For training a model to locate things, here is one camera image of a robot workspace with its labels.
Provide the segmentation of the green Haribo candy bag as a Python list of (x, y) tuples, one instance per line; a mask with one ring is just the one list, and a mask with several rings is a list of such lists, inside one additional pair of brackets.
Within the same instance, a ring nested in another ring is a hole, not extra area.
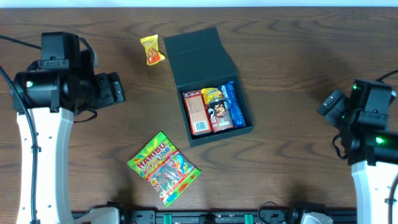
[(127, 164), (153, 186), (166, 207), (201, 174), (162, 131)]

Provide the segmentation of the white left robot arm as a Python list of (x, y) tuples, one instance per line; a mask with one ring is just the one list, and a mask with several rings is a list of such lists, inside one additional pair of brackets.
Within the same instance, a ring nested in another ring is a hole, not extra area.
[(73, 218), (68, 189), (68, 145), (75, 113), (125, 100), (117, 73), (89, 76), (67, 70), (19, 72), (14, 109), (22, 142), (18, 223), (122, 223), (110, 205)]

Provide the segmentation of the black gift box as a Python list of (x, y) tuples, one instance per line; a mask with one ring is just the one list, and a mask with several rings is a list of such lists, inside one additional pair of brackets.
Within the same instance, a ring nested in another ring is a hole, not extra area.
[[(250, 133), (254, 129), (251, 112), (239, 81), (238, 70), (223, 47), (216, 27), (166, 37), (164, 45), (177, 87), (177, 97), (191, 147)], [(234, 81), (235, 95), (246, 127), (218, 134), (194, 136), (191, 133), (192, 129), (188, 110), (183, 101), (183, 93), (218, 87), (230, 81)]]

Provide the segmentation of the yellow red snack packet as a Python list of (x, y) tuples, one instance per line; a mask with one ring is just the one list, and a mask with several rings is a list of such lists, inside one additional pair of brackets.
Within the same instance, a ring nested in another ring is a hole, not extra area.
[(159, 52), (159, 36), (157, 34), (141, 38), (140, 43), (145, 49), (147, 65), (155, 65), (165, 60), (165, 56)]

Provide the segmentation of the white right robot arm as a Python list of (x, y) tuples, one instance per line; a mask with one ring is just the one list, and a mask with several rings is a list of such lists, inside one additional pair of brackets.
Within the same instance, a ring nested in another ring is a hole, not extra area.
[(359, 109), (335, 90), (317, 109), (338, 130), (332, 145), (351, 167), (358, 223), (397, 223), (397, 133), (361, 124)]

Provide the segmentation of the dark snack can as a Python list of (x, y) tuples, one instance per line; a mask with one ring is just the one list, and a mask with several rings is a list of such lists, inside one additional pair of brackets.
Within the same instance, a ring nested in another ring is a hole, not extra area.
[(234, 128), (231, 113), (225, 99), (213, 100), (207, 104), (206, 108), (214, 133)]

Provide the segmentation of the blue cookie pack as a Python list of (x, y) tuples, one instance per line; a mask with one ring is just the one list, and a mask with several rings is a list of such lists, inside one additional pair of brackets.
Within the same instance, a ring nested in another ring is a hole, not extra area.
[(234, 127), (237, 129), (245, 128), (246, 121), (244, 119), (243, 112), (241, 111), (240, 106), (238, 104), (238, 100), (234, 89), (234, 81), (230, 81), (224, 85), (220, 85), (219, 89), (221, 90), (221, 93), (223, 94), (228, 104)]

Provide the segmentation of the yellow orange snack packet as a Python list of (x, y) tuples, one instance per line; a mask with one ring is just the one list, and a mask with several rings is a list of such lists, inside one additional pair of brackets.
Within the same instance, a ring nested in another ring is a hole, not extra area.
[(201, 89), (203, 100), (205, 104), (223, 98), (223, 94), (219, 88), (203, 88)]

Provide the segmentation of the red cardboard carton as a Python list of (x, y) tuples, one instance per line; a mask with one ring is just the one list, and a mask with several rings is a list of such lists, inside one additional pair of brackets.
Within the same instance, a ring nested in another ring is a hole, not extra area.
[(190, 133), (193, 136), (211, 134), (213, 130), (201, 91), (182, 93), (182, 98), (189, 120)]

